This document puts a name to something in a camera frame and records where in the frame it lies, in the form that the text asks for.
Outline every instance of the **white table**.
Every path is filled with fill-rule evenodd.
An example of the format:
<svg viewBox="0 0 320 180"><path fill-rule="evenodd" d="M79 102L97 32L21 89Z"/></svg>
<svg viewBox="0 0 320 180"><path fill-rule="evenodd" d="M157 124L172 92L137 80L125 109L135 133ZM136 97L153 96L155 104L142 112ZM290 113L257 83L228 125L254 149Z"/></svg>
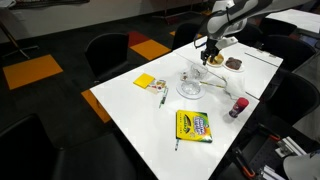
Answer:
<svg viewBox="0 0 320 180"><path fill-rule="evenodd" d="M197 45L206 42L206 40L206 37L197 40ZM202 46L198 49L195 49L193 43L190 43L179 49L176 49L174 53L193 63L202 63L200 56L201 51L205 48L206 46ZM239 76L243 76L245 79L245 91L253 97L259 99L279 68L279 65L282 63L282 59L278 57L271 58L266 56L266 53L259 53L258 51L254 53L254 51L256 51L256 49L241 43L234 44L220 51L225 60L229 57L233 57L242 61L242 64L244 65L244 71L241 73L229 71L223 66L217 68L207 65L208 69L211 73L219 77L228 77L234 75L235 73L237 73Z"/></svg>
<svg viewBox="0 0 320 180"><path fill-rule="evenodd" d="M315 34L320 32L320 15L318 14L289 9L278 13L271 13L267 18L294 24L302 31Z"/></svg>
<svg viewBox="0 0 320 180"><path fill-rule="evenodd" d="M192 62L175 53L167 54L121 76L91 88L139 155L158 179L206 180L215 170L239 131L252 114L258 100L246 95L249 106L236 119L229 117L234 100L222 88L206 87L198 100L183 98L176 91L180 72ZM169 92L159 109L162 93L157 95L133 84L142 73L166 80ZM208 74L206 80L223 81ZM180 141L176 144L177 110L207 112L213 142Z"/></svg>

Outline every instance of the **bottle cap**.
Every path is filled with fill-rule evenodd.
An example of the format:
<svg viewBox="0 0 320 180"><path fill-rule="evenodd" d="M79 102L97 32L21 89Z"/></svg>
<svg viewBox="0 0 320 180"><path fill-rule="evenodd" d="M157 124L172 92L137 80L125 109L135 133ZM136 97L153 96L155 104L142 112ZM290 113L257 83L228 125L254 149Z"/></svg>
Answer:
<svg viewBox="0 0 320 180"><path fill-rule="evenodd" d="M249 104L249 101L246 99L246 98L239 98L238 101L237 101L237 104L238 106L242 107L242 108L245 108L248 106Z"/></svg>

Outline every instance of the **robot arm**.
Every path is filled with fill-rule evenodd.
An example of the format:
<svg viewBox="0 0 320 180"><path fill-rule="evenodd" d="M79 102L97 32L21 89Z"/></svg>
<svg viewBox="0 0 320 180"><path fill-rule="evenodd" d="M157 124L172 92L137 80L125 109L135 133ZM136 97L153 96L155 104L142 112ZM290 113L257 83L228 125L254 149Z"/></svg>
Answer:
<svg viewBox="0 0 320 180"><path fill-rule="evenodd" d="M219 53L216 44L222 40L224 35L232 32L232 30L230 30L232 26L238 26L238 31L240 31L243 25L239 25L239 23L249 17L281 11L307 3L308 1L311 0L238 0L238 2L231 7L228 6L233 4L232 1L225 1L224 4L227 4L225 10L219 10L219 8L217 8L219 11L214 12L214 15L207 23L207 48L201 52L203 64L206 64L209 56L214 57Z"/></svg>

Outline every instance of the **wall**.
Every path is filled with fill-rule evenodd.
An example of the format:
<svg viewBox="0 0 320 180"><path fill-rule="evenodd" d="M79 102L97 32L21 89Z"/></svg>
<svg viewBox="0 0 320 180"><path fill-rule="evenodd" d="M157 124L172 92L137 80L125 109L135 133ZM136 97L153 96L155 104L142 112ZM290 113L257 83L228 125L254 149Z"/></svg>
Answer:
<svg viewBox="0 0 320 180"><path fill-rule="evenodd" d="M168 0L168 9L188 5L191 1ZM152 13L163 10L164 7L165 0L91 0L80 5L60 5L11 12L2 9L0 20L16 39L24 39ZM7 41L0 32L0 43Z"/></svg>

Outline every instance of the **yellow sticky note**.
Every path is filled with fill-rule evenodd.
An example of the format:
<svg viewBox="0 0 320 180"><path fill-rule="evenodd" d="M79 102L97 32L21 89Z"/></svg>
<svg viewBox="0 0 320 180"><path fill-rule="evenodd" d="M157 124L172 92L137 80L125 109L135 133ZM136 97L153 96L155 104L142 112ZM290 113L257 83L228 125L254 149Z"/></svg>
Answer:
<svg viewBox="0 0 320 180"><path fill-rule="evenodd" d="M133 83L145 89L154 80L154 77L149 74L143 73Z"/></svg>

